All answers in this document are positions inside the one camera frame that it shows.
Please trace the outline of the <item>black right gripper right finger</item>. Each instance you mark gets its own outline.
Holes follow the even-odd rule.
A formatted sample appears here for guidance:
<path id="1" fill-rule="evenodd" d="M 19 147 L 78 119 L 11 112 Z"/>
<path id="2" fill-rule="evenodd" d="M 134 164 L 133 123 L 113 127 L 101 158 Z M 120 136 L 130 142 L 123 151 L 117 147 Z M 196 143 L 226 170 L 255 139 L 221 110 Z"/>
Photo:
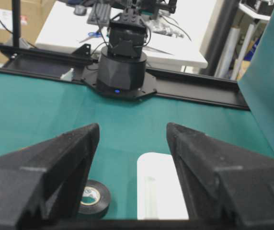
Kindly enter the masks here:
<path id="1" fill-rule="evenodd" d="M 176 123 L 166 138 L 190 220 L 274 228 L 274 158 Z"/>

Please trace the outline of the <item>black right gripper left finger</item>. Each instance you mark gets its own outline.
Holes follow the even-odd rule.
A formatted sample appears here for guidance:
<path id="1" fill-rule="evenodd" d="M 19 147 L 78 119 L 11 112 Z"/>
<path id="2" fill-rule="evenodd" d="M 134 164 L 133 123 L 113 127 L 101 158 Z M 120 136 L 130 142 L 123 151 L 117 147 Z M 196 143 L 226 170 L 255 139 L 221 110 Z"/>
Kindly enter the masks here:
<path id="1" fill-rule="evenodd" d="M 0 230 L 75 218 L 99 138 L 92 123 L 0 156 Z"/>

